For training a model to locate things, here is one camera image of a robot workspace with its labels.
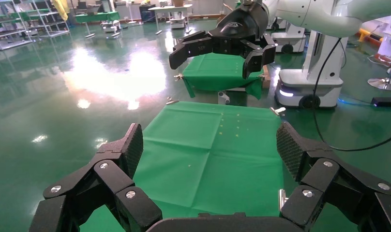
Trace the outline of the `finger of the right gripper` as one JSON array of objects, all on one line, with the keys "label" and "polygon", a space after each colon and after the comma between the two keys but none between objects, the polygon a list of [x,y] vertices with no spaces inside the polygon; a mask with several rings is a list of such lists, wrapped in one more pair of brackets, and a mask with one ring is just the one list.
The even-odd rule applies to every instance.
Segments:
[{"label": "finger of the right gripper", "polygon": [[259,72],[264,65],[274,62],[276,45],[270,34],[263,34],[251,42],[242,40],[242,78],[248,79],[251,73]]},{"label": "finger of the right gripper", "polygon": [[178,39],[169,55],[170,68],[176,70],[188,58],[212,53],[213,37],[204,30]]}]

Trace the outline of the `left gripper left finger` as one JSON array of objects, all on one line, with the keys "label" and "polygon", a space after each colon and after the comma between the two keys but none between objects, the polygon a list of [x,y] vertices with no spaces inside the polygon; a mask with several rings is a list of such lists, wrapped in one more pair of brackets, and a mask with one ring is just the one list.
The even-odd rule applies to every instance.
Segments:
[{"label": "left gripper left finger", "polygon": [[133,180],[143,147],[137,123],[121,139],[101,145],[85,166],[44,190],[29,230],[77,232],[106,206],[126,232],[147,231],[162,219],[162,211]]}]

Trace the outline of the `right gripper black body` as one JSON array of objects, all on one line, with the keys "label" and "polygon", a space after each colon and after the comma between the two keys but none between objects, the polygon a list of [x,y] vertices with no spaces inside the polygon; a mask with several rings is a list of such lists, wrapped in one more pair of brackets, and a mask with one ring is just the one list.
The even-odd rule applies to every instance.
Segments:
[{"label": "right gripper black body", "polygon": [[268,22],[268,13],[260,3],[240,5],[208,32],[212,52],[245,55],[249,46],[253,46],[253,49],[265,47],[268,43],[264,40],[264,33]]}]

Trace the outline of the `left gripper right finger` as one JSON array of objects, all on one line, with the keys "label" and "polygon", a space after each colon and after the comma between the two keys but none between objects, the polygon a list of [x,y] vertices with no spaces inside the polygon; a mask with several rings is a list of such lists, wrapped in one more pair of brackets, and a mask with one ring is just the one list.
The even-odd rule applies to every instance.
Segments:
[{"label": "left gripper right finger", "polygon": [[298,186],[281,207],[309,231],[325,204],[338,208],[360,232],[391,232],[391,183],[340,159],[325,143],[304,138],[288,123],[276,132],[281,160]]}]

